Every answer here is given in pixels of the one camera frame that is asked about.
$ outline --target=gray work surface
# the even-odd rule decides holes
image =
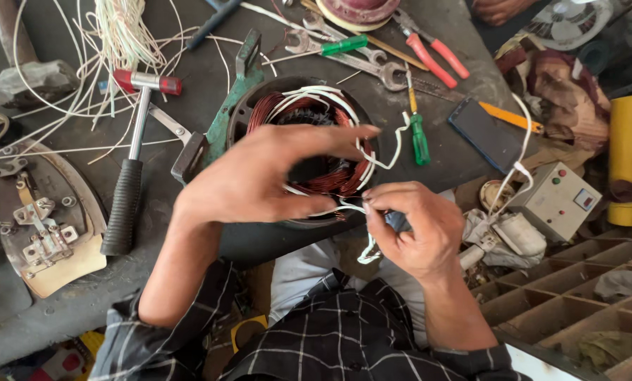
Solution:
[[[273,11],[269,0],[252,2]],[[75,18],[76,2],[61,3],[67,16]],[[85,12],[91,10],[94,3],[88,0],[82,3],[86,8],[82,10],[83,25],[87,25]],[[202,24],[213,12],[202,0],[175,0],[175,4],[185,28]],[[518,111],[506,83],[469,21],[467,10],[459,1],[407,0],[403,2],[403,6],[420,26],[452,48],[471,72],[469,79],[459,81],[457,90],[470,93],[491,104]],[[294,5],[283,12],[289,19],[300,22],[305,11],[300,5]],[[171,37],[179,32],[168,1],[147,2],[143,19],[156,38]],[[40,61],[61,58],[74,68],[79,66],[73,42],[51,1],[30,4],[24,11],[24,24]],[[215,30],[215,34],[243,40],[251,27],[262,33],[261,50],[264,53],[271,58],[287,55],[282,47],[270,52],[283,40],[284,25],[249,10],[238,9]],[[372,35],[413,54],[405,46],[405,37],[393,21],[381,30],[372,32]],[[165,50],[167,57],[179,50],[179,43],[171,45]],[[224,42],[220,42],[220,46],[227,62],[232,65],[239,46]],[[393,56],[389,58],[400,62]],[[444,60],[437,60],[457,78]],[[6,66],[6,57],[0,46],[0,70]],[[352,68],[317,56],[280,62],[276,67],[280,75],[308,75],[326,79],[329,83],[335,83],[355,72]],[[269,67],[265,66],[264,70],[266,79],[273,78]],[[235,78],[233,66],[231,74]],[[176,75],[183,79],[182,95],[169,96],[165,103],[159,93],[154,93],[152,101],[189,130],[205,132],[227,94],[226,72],[215,44],[206,41],[193,52],[185,52]],[[430,73],[422,73],[421,77],[438,81]],[[376,78],[364,73],[349,79],[343,86],[367,110],[373,122],[384,129],[380,137],[380,153],[381,161],[388,162],[396,149],[394,131],[403,123],[401,112],[409,108],[406,91],[390,93]],[[494,172],[476,149],[447,124],[446,118],[456,108],[456,104],[423,93],[417,93],[417,103],[424,117],[423,128],[432,161],[430,165],[422,167],[414,163],[411,132],[404,132],[400,158],[392,170],[379,170],[379,182],[418,180],[433,191],[440,192]],[[120,107],[125,107],[124,101],[120,103]],[[0,109],[0,113],[16,115],[18,111]],[[19,121],[26,131],[32,131],[61,116],[62,113],[58,111],[45,110]],[[73,117],[44,143],[52,149],[110,146],[123,135],[129,118],[130,113],[118,114],[115,119],[104,117],[91,132],[90,118]],[[522,139],[523,130],[505,128],[510,128]],[[144,142],[173,137],[164,126],[149,117]],[[67,285],[47,299],[35,298],[31,308],[0,323],[0,364],[104,325],[105,314],[111,302],[144,285],[163,242],[172,205],[182,188],[170,175],[170,167],[181,149],[180,142],[142,148],[140,159],[144,162],[143,190],[136,222],[134,251],[125,257],[108,258],[106,269]],[[106,159],[93,165],[86,164],[101,152],[74,152],[66,157],[89,180],[104,206],[109,209],[120,171],[119,164],[126,157],[127,149],[117,149]],[[229,224],[222,235],[220,255],[232,258],[242,266],[251,266],[351,229],[363,221],[362,216],[357,216],[348,222],[314,230],[292,230],[279,224]]]

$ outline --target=red hammer head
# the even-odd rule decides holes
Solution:
[[[117,69],[113,71],[113,78],[129,93],[134,93],[135,89],[144,86],[166,94],[180,95],[182,93],[182,80],[176,77]]]

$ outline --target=green screwdriver handle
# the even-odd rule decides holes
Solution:
[[[365,48],[367,46],[367,35],[349,37],[333,43],[324,43],[320,46],[321,56],[331,56],[335,53],[348,52],[350,50]]]
[[[413,114],[410,117],[410,126],[412,126],[412,144],[415,147],[415,162],[418,165],[429,164],[431,157],[426,143],[426,135],[422,130],[422,116]]]

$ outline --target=copper wire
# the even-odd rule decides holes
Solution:
[[[273,110],[273,108],[276,107],[276,105],[283,99],[285,99],[283,94],[274,91],[258,100],[255,104],[255,108],[252,110],[252,114],[250,114],[250,120],[247,122],[246,135],[253,132],[255,128],[261,126],[266,117],[269,116],[269,113],[271,113],[271,110]]]
[[[285,96],[279,92],[272,92],[262,99],[259,99],[252,110],[252,114],[250,115],[247,133],[249,134],[253,132],[257,127],[262,125],[273,109],[283,99],[285,99]],[[337,123],[337,125],[340,128],[351,128],[351,117],[344,109],[342,109],[341,105],[327,97],[323,97],[323,99],[330,105],[328,113],[331,115],[333,114],[333,120]],[[341,99],[351,106],[351,102],[349,102],[346,97],[342,96]],[[309,97],[297,99],[295,102],[291,103],[288,107],[279,112],[270,122],[275,123],[275,121],[279,120],[284,115],[288,115],[289,113],[300,109],[311,110],[314,112],[324,112],[325,105],[317,99]],[[363,140],[361,144],[363,151],[368,155],[371,155],[372,146],[370,142]],[[323,194],[335,195],[342,198],[352,197],[357,192],[356,188],[358,188],[361,184],[362,175],[365,173],[365,169],[367,169],[369,165],[370,162],[368,160],[359,161],[358,163],[355,163],[355,165],[353,162],[341,160],[340,165],[338,165],[337,168],[333,169],[330,173],[312,178],[311,180],[305,182],[290,183],[290,186],[297,191],[306,193],[307,195]],[[334,214],[337,220],[345,220],[344,213],[337,211]]]

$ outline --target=phone screen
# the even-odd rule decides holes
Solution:
[[[464,99],[448,122],[499,171],[506,174],[513,168],[523,142],[505,126],[498,126],[477,100]]]

